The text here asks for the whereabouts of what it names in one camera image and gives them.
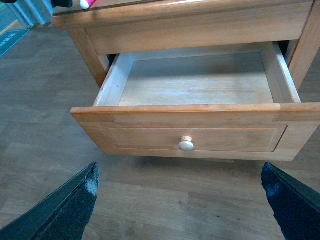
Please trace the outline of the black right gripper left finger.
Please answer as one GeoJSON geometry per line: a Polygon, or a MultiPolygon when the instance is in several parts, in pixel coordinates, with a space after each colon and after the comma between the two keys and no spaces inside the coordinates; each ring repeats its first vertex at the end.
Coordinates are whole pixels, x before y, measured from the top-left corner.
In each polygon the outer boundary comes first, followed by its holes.
{"type": "Polygon", "coordinates": [[[31,210],[0,230],[2,240],[80,240],[89,223],[99,187],[92,162],[31,210]]]}

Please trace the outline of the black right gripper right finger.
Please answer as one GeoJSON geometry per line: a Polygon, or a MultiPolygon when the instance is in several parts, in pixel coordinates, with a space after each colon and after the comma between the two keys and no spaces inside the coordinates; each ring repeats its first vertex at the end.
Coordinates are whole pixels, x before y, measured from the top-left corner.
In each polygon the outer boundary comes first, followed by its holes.
{"type": "Polygon", "coordinates": [[[269,162],[262,167],[261,184],[286,240],[320,238],[320,194],[317,191],[269,162]]]}

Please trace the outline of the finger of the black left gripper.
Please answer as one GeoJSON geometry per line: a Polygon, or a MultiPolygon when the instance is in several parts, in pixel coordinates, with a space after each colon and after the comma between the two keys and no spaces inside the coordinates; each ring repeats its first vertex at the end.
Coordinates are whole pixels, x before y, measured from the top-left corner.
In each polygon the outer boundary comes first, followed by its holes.
{"type": "Polygon", "coordinates": [[[51,0],[51,5],[53,8],[62,7],[62,8],[71,8],[73,6],[72,0],[51,0]]]}

